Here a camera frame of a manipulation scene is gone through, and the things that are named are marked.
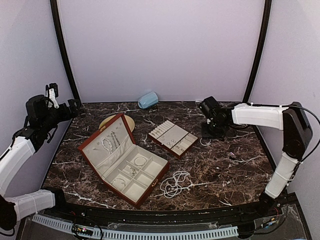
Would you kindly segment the white bangle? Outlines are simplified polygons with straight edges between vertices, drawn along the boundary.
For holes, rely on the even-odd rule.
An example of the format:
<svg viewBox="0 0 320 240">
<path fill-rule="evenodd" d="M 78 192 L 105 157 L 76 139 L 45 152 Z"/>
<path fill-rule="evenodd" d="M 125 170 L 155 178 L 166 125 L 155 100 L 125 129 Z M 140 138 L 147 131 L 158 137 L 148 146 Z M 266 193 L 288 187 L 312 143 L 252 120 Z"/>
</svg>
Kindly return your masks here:
<svg viewBox="0 0 320 240">
<path fill-rule="evenodd" d="M 199 140 L 199 143 L 200 143 L 202 146 L 207 147 L 207 146 L 210 146 L 210 145 L 211 145 L 212 140 L 211 140 L 210 138 L 203 138 L 203 137 L 202 137 L 202 138 Z"/>
</svg>

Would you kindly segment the small red jewelry tray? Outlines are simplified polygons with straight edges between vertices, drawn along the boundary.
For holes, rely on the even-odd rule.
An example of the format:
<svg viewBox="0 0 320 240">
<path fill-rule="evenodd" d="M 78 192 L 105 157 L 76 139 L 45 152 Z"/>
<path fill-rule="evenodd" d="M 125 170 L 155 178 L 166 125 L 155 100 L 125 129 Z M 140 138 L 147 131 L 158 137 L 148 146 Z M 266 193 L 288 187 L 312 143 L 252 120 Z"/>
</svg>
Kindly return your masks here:
<svg viewBox="0 0 320 240">
<path fill-rule="evenodd" d="M 169 120 L 158 125 L 147 136 L 178 159 L 198 140 L 198 137 Z"/>
</svg>

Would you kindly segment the large red jewelry box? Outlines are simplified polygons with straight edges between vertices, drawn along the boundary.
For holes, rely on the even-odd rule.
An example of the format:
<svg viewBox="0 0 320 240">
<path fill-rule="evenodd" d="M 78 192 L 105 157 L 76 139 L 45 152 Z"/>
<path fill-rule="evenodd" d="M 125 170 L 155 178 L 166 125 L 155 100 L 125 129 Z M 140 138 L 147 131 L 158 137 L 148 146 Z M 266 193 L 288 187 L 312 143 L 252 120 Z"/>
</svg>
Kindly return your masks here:
<svg viewBox="0 0 320 240">
<path fill-rule="evenodd" d="M 169 170 L 166 159 L 136 145 L 122 113 L 86 139 L 78 150 L 107 188 L 136 208 Z"/>
</svg>

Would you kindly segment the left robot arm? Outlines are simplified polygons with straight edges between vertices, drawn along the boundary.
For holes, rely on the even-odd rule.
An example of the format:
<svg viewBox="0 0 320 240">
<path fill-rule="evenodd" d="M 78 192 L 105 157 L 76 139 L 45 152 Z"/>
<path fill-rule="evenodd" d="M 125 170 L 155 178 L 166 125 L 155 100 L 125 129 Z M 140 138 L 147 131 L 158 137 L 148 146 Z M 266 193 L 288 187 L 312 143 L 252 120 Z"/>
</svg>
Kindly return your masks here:
<svg viewBox="0 0 320 240">
<path fill-rule="evenodd" d="M 78 115 L 81 102 L 70 99 L 68 103 L 56 104 L 51 97 L 42 94 L 26 103 L 27 116 L 23 127 L 12 136 L 12 142 L 0 157 L 0 227 L 2 235 L 10 237 L 17 222 L 50 209 L 60 218 L 67 218 L 70 206 L 64 202 L 59 189 L 40 189 L 15 197 L 5 197 L 8 187 L 26 161 L 44 144 L 50 143 L 59 123 Z"/>
</svg>

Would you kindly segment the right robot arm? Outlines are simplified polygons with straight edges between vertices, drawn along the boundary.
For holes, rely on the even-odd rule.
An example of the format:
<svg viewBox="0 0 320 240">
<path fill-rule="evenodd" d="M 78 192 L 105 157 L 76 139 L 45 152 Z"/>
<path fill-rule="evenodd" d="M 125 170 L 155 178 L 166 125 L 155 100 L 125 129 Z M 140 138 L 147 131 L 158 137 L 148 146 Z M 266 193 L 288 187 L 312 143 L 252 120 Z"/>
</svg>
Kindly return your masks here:
<svg viewBox="0 0 320 240">
<path fill-rule="evenodd" d="M 315 114 L 298 101 L 278 105 L 222 104 L 212 96 L 205 98 L 199 109 L 206 118 L 203 127 L 211 138 L 222 138 L 230 128 L 242 125 L 253 126 L 260 134 L 260 143 L 273 160 L 273 174 L 255 205 L 255 213 L 266 217 L 294 180 L 300 165 L 312 154 L 308 148 L 313 130 L 307 115 Z"/>
</svg>

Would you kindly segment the light blue faceted cup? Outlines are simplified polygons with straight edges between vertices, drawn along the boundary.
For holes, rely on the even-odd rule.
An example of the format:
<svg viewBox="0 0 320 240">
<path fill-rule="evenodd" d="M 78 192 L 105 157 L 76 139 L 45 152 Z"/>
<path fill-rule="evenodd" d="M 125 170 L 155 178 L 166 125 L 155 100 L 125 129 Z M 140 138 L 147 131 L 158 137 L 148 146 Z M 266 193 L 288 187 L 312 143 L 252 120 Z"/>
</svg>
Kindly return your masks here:
<svg viewBox="0 0 320 240">
<path fill-rule="evenodd" d="M 157 94 L 152 91 L 143 96 L 141 96 L 138 100 L 138 106 L 140 109 L 148 109 L 159 102 L 159 98 Z"/>
</svg>

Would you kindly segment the beige plate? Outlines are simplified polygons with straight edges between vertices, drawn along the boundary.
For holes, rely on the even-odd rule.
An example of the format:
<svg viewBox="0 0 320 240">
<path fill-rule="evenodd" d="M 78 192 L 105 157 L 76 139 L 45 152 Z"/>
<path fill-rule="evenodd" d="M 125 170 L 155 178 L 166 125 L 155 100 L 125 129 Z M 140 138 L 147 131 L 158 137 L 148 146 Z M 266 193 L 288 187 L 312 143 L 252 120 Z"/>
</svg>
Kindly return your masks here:
<svg viewBox="0 0 320 240">
<path fill-rule="evenodd" d="M 115 116 L 116 116 L 116 115 L 114 114 L 114 115 L 111 115 L 111 116 L 105 118 L 105 119 L 100 123 L 98 129 L 100 130 L 107 122 L 109 122 L 109 121 L 110 121 L 113 117 L 115 117 Z M 134 122 L 134 120 L 133 120 L 130 116 L 128 116 L 128 115 L 125 115 L 125 120 L 126 120 L 128 126 L 129 126 L 130 131 L 133 132 L 134 129 L 135 129 L 135 122 Z"/>
</svg>

